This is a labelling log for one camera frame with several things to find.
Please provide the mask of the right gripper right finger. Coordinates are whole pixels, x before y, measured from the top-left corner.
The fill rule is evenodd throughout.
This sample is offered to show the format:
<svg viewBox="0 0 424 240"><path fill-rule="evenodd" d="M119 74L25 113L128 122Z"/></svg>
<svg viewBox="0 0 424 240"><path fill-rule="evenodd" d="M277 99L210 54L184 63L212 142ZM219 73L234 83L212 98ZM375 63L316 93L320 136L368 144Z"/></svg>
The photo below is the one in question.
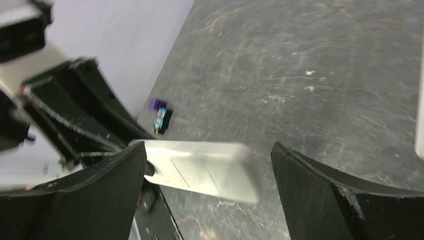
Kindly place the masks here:
<svg viewBox="0 0 424 240"><path fill-rule="evenodd" d="M358 178L280 142L270 155L291 239L423 239L423 192Z"/></svg>

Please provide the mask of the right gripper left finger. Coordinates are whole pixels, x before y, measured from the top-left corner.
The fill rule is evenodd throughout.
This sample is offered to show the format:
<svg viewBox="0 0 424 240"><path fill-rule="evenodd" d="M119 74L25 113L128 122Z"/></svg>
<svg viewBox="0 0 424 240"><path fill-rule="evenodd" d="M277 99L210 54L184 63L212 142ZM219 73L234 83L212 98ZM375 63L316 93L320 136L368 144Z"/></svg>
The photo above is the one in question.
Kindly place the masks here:
<svg viewBox="0 0 424 240"><path fill-rule="evenodd" d="M2 192L1 239L128 239L146 162L141 141L65 177Z"/></svg>

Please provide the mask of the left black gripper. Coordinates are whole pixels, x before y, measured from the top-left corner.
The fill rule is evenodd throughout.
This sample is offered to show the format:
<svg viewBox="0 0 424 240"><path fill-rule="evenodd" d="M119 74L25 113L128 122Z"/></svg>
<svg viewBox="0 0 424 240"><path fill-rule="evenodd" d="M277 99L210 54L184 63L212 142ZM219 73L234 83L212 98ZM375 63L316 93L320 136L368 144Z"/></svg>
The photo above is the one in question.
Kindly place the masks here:
<svg viewBox="0 0 424 240"><path fill-rule="evenodd" d="M69 70L76 77L41 77L23 83L13 98L0 94L1 153L33 142L30 126L53 145L64 166L90 166L132 140L155 139L116 97L95 59L76 59Z"/></svg>

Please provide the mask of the white remote red buttons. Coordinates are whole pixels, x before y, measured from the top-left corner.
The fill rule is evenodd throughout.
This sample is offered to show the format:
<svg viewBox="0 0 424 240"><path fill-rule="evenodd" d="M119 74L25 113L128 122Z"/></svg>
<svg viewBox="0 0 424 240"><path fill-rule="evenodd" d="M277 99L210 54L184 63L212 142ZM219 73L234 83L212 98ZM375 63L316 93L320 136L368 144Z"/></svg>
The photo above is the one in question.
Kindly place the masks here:
<svg viewBox="0 0 424 240"><path fill-rule="evenodd" d="M205 195L257 204L263 181L259 162L245 144L144 140L153 166L150 183Z"/></svg>

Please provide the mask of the slim white remote control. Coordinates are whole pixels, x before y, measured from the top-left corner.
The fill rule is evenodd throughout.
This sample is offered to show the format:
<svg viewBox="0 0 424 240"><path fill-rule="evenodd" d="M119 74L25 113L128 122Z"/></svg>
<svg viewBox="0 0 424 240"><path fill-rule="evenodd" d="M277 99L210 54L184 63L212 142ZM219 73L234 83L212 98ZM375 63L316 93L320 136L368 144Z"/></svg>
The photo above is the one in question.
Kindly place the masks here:
<svg viewBox="0 0 424 240"><path fill-rule="evenodd" d="M414 150L420 159L424 159L424 46L422 46L420 60L420 79L418 90L418 104L416 116L416 131Z"/></svg>

